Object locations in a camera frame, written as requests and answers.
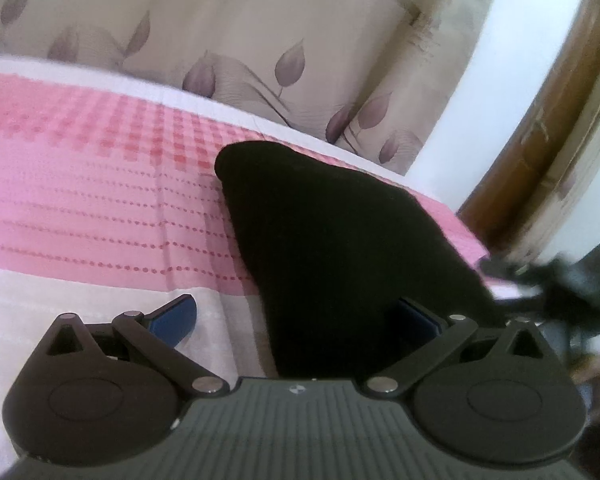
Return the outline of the black small garment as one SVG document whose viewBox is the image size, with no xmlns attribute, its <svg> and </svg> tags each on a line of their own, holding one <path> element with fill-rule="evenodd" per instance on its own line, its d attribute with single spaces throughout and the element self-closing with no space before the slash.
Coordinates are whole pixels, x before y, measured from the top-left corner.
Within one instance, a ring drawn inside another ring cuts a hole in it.
<svg viewBox="0 0 600 480">
<path fill-rule="evenodd" d="M 504 326 L 479 275 L 403 188 L 265 141 L 227 145 L 214 170 L 283 378 L 364 379 L 399 362 L 428 334 L 410 304 Z"/>
</svg>

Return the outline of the beige leaf-pattern curtain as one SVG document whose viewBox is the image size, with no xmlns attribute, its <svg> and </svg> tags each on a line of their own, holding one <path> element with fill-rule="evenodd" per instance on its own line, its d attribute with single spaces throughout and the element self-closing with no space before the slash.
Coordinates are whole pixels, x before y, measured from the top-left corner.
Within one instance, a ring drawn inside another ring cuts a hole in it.
<svg viewBox="0 0 600 480">
<path fill-rule="evenodd" d="M 155 81 L 405 174 L 493 0 L 0 0 L 0 54 Z"/>
</svg>

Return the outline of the pink checkered bed sheet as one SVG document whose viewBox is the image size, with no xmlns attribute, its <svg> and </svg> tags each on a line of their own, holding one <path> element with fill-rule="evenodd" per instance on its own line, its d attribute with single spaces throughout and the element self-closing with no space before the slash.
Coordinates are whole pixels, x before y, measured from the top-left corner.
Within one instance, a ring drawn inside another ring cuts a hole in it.
<svg viewBox="0 0 600 480">
<path fill-rule="evenodd" d="M 386 182 L 403 178 L 275 122 L 127 76 L 0 56 L 2 405 L 64 312 L 105 323 L 192 295 L 181 352 L 229 382 L 275 372 L 262 302 L 238 255 L 218 151 L 271 140 Z"/>
</svg>

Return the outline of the brown wooden door frame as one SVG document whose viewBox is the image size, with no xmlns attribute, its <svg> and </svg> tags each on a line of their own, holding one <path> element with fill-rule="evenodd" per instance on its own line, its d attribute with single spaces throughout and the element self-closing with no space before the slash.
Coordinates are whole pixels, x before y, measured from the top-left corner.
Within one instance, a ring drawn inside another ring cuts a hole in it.
<svg viewBox="0 0 600 480">
<path fill-rule="evenodd" d="M 564 45 L 527 113 L 458 216 L 490 252 L 509 252 L 539 208 L 550 166 L 600 79 L 600 0 L 581 0 Z"/>
</svg>

